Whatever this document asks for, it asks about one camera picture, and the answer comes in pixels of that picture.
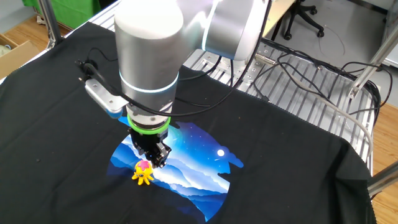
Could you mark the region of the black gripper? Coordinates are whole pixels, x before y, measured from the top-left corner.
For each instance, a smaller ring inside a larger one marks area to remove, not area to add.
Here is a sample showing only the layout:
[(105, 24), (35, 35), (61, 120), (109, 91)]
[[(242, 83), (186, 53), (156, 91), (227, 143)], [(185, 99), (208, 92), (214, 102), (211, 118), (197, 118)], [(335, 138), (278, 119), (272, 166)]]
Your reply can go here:
[(142, 134), (133, 128), (128, 129), (132, 143), (138, 150), (139, 155), (153, 163), (154, 167), (159, 168), (163, 168), (166, 165), (167, 158), (171, 152), (171, 148), (163, 142), (168, 136), (168, 131), (169, 129), (166, 128), (157, 134)]

